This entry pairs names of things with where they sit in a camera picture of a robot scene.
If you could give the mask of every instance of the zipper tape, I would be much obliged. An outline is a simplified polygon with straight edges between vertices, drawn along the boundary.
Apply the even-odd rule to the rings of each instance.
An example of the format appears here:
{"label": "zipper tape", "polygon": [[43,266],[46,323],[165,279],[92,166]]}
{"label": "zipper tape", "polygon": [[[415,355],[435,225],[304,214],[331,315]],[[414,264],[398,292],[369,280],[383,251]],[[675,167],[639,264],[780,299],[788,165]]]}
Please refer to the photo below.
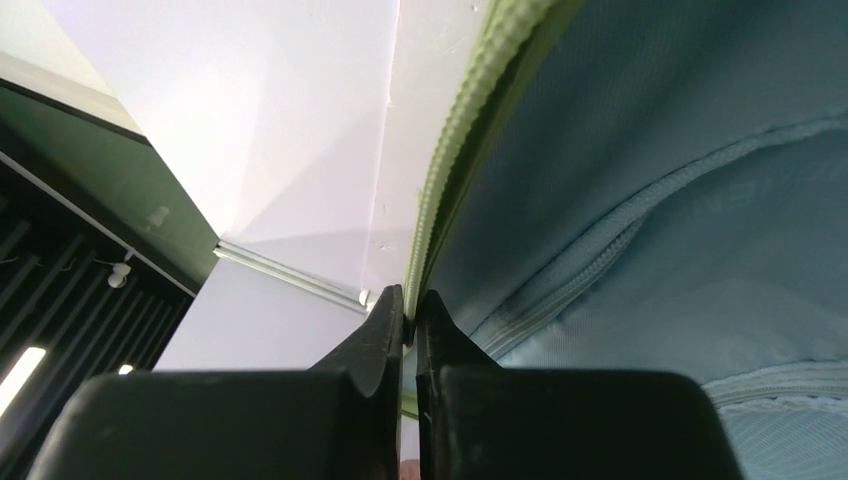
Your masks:
{"label": "zipper tape", "polygon": [[[404,282],[408,318],[415,318],[432,261],[476,169],[585,1],[496,0],[490,5],[421,190]],[[508,67],[513,70],[503,81]]]}

